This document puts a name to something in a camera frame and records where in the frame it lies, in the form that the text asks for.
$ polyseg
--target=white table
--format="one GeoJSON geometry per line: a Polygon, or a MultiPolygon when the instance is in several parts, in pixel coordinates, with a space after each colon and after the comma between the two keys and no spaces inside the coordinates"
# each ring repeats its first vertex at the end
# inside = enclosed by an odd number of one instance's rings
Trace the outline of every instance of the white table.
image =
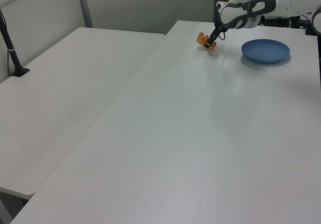
{"type": "Polygon", "coordinates": [[[177,22],[13,224],[319,223],[316,37],[229,30],[209,52],[212,30],[177,22]],[[256,38],[291,59],[246,60],[256,38]]]}
{"type": "Polygon", "coordinates": [[[80,28],[0,84],[0,191],[29,199],[164,38],[80,28]]]}

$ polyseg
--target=blue plate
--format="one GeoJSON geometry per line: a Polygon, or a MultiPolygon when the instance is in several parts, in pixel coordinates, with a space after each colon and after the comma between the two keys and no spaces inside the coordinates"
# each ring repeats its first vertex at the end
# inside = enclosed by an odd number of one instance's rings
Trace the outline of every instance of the blue plate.
{"type": "Polygon", "coordinates": [[[251,61],[272,64],[288,58],[290,49],[278,41],[258,39],[244,43],[242,52],[243,55],[251,61]]]}

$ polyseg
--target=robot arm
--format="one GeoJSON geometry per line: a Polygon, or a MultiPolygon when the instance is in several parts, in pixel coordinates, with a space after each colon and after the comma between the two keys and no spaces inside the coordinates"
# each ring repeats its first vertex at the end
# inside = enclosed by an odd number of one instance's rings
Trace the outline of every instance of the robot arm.
{"type": "Polygon", "coordinates": [[[221,32],[228,29],[256,27],[260,16],[294,17],[314,10],[312,27],[321,34],[321,0],[229,0],[220,13],[216,10],[219,14],[215,21],[216,28],[205,47],[209,48],[221,32]]]}

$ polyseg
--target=small orange object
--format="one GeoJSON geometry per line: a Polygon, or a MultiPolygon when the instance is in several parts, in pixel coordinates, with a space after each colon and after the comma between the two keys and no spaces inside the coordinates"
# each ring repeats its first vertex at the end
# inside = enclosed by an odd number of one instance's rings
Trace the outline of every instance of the small orange object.
{"type": "MultiPolygon", "coordinates": [[[[199,35],[197,36],[196,41],[201,44],[202,46],[205,46],[205,44],[209,41],[209,36],[208,35],[204,35],[203,32],[200,32],[199,35]]],[[[209,50],[213,50],[216,46],[216,42],[213,42],[210,46],[209,46],[209,50]]]]}

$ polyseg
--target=white wall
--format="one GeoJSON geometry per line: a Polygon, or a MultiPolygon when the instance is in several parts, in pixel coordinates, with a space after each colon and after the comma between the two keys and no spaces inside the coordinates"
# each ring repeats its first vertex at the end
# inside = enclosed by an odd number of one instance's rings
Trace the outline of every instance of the white wall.
{"type": "Polygon", "coordinates": [[[213,22],[214,0],[87,0],[95,28],[166,34],[177,20],[213,22]]]}
{"type": "MultiPolygon", "coordinates": [[[[23,66],[85,26],[79,0],[19,0],[1,10],[23,66]]],[[[0,36],[0,82],[7,77],[7,47],[0,36]]]]}

